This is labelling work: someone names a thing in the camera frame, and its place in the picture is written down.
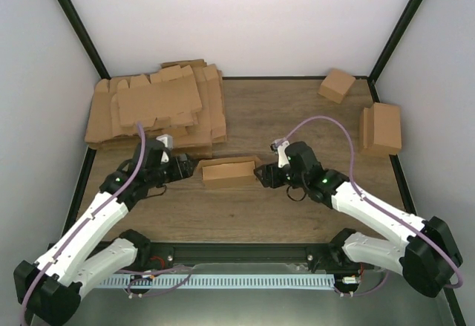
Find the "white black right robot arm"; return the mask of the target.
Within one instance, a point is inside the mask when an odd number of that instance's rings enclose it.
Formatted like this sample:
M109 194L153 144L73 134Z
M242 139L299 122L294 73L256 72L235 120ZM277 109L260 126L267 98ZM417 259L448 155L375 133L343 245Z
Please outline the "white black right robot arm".
M330 260L340 269L352 263L372 264L397 273L418 293L434 298L450 284L463 259L449 226L406 213L375 198L348 176L325 169L304 142L272 144L275 163L254 170L265 188L288 186L329 209L349 215L376 231L371 238L343 229L332 240Z

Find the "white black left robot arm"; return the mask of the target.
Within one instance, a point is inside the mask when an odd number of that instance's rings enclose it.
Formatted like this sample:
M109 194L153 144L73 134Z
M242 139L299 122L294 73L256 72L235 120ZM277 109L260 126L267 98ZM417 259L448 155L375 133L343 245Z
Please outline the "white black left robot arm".
M146 268L150 241L127 230L109 247L94 252L108 231L153 188L190 178L197 161L188 154L172 155L171 136L149 138L137 145L100 185L89 207L44 255L21 261L13 272L16 296L24 310L49 325L64 325L81 300L101 281L125 267Z

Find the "brown cardboard box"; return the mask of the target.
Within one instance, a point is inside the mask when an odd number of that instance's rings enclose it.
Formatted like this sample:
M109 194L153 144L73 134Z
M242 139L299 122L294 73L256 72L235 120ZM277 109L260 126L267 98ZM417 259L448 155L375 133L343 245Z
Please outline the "brown cardboard box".
M195 171L207 189L224 189L254 184L254 170L260 165L257 156L222 157L201 160Z

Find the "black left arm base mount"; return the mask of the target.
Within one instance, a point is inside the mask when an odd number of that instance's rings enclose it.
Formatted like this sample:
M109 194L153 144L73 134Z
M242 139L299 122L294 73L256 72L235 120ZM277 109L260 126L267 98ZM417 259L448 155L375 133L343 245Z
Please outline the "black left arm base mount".
M125 267L126 270L144 272L152 269L164 270L172 266L172 260L168 259L174 259L172 245L152 242L132 229L120 233L119 237L130 241L137 249L133 263Z

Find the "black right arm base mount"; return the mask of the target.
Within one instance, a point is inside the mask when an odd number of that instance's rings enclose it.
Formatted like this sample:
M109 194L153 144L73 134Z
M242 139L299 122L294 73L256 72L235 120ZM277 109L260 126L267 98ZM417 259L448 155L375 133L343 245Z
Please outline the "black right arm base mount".
M344 242L356 231L343 228L329 243L311 244L305 249L308 269L314 273L316 270L325 270L327 273L339 271L356 271L360 263L351 261L342 249Z

